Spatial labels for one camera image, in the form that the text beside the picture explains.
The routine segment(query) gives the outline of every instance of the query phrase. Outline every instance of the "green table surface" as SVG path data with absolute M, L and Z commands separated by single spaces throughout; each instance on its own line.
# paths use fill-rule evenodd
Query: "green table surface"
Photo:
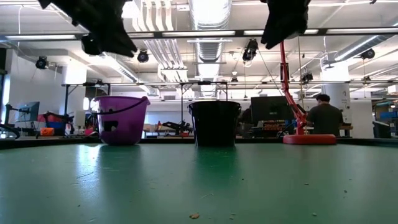
M 397 223 L 397 204 L 398 149 L 388 147 L 0 151 L 2 224 Z M 199 219 L 191 220 L 196 212 Z

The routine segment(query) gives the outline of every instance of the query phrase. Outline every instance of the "purple bucket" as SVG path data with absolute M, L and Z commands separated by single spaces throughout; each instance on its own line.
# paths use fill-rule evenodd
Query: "purple bucket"
M 150 105 L 146 96 L 99 96 L 94 101 L 97 102 L 99 112 L 99 137 L 104 143 L 131 145 L 141 140 L 147 105 Z

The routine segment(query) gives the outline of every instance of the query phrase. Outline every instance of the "red base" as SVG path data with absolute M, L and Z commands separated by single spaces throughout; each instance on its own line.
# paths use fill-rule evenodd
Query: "red base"
M 332 145 L 336 144 L 336 136 L 332 134 L 288 135 L 284 136 L 284 144 Z

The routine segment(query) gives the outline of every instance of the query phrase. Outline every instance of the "black hair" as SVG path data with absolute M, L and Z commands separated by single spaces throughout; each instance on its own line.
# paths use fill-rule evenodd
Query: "black hair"
M 317 100 L 320 100 L 322 102 L 330 102 L 330 96 L 326 95 L 326 94 L 321 94 L 317 96 Z

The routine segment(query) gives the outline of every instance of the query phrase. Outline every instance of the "red stand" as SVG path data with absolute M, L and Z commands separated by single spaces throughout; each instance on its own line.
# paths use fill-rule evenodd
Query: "red stand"
M 294 117 L 297 121 L 297 129 L 295 135 L 284 136 L 285 144 L 336 144 L 336 136 L 332 134 L 311 134 L 304 135 L 304 127 L 307 125 L 307 114 L 300 110 L 293 96 L 289 93 L 289 74 L 287 72 L 285 45 L 280 43 L 280 59 L 283 67 L 282 91 L 285 94 L 287 102 L 293 110 Z

